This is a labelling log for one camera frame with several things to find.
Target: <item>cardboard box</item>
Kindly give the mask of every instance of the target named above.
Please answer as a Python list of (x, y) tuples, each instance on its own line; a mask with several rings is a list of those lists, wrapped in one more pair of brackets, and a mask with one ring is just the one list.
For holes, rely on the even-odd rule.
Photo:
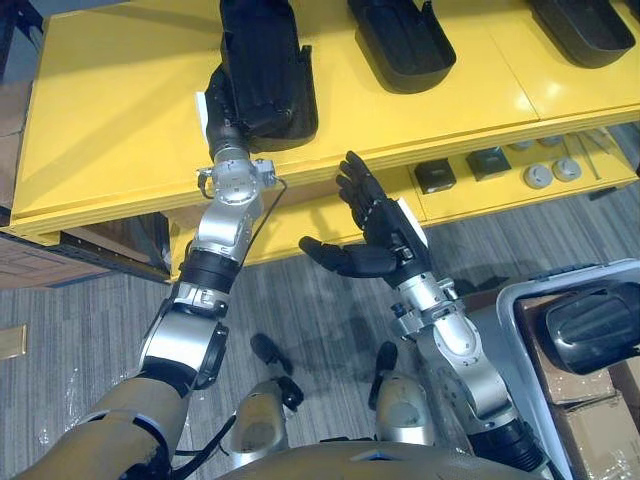
[(640, 431), (640, 358), (630, 358), (609, 368), (614, 387), (620, 390)]
[(108, 272), (8, 238), (0, 238), (0, 289), (51, 287)]
[(615, 393), (609, 372), (604, 369), (589, 375), (574, 375), (556, 368), (547, 358), (536, 335), (541, 312), (562, 295), (546, 295), (518, 300), (515, 314), (520, 332), (533, 361), (547, 401), (555, 405), (584, 402)]
[(9, 210), (30, 94), (31, 83), (0, 84), (0, 207)]
[(31, 83), (0, 84), (0, 137), (22, 132), (30, 95)]
[(0, 136), (0, 207), (11, 210), (22, 135)]
[(640, 435), (622, 395), (572, 408), (555, 406), (552, 413), (576, 478), (640, 478)]

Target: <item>gray round object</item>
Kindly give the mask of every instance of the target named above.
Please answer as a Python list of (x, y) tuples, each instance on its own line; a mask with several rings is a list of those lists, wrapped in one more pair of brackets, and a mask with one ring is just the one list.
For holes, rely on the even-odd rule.
[(551, 185), (553, 175), (551, 174), (551, 170), (547, 167), (536, 163), (535, 165), (531, 165), (524, 172), (524, 181), (527, 182), (527, 185), (531, 188), (544, 188)]
[(557, 160), (552, 169), (556, 178), (562, 182), (570, 182), (582, 176), (580, 164), (570, 157)]
[(523, 151), (533, 146), (533, 140), (525, 140), (523, 142), (510, 143), (509, 147), (514, 150)]
[(562, 135), (539, 138), (538, 142), (540, 142), (540, 145), (544, 145), (545, 147), (555, 147), (556, 145), (560, 145), (562, 143)]

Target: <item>black shoe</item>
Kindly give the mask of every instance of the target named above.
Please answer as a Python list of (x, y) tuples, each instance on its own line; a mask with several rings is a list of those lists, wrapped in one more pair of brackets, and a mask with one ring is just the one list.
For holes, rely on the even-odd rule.
[(251, 350), (267, 365), (280, 362), (285, 373), (289, 376), (293, 375), (291, 360), (285, 357), (274, 341), (264, 333), (256, 333), (251, 337)]
[(304, 393), (300, 387), (289, 377), (280, 377), (276, 380), (282, 390), (282, 403), (295, 412), (304, 400)]
[(376, 374), (373, 377), (371, 391), (369, 392), (369, 408), (375, 412), (378, 403), (378, 393), (382, 386), (385, 371), (393, 371), (398, 361), (398, 347), (393, 342), (384, 342), (376, 356)]

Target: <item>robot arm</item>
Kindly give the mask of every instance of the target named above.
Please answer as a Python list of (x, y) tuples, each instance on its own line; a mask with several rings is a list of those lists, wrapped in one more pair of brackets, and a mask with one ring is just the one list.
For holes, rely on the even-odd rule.
[(305, 237), (300, 248), (340, 275), (382, 277), (402, 299), (392, 306), (393, 330), (416, 342), (476, 454), (521, 470), (543, 470), (546, 458), (484, 354), (453, 281), (438, 282), (431, 273), (426, 237), (406, 203), (389, 199), (353, 152), (340, 169), (340, 197), (366, 245), (340, 248)]
[(18, 478), (177, 479), (188, 474), (173, 472), (170, 462), (191, 393), (217, 377), (229, 332), (222, 323), (229, 292), (262, 214), (261, 192), (275, 183), (271, 162), (250, 161), (242, 136), (224, 119), (216, 89), (210, 86), (206, 95), (214, 166), (201, 178), (212, 178), (214, 198), (180, 278), (145, 336), (140, 371), (109, 391)]

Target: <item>small black box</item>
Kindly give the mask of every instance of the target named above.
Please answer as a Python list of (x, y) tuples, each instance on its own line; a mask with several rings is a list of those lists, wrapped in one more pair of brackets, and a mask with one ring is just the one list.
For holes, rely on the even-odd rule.
[(415, 174), (424, 194), (447, 190), (456, 184), (456, 177), (446, 158), (419, 164)]
[(499, 177), (507, 170), (511, 170), (511, 165), (500, 147), (473, 152), (467, 157), (467, 163), (478, 182)]

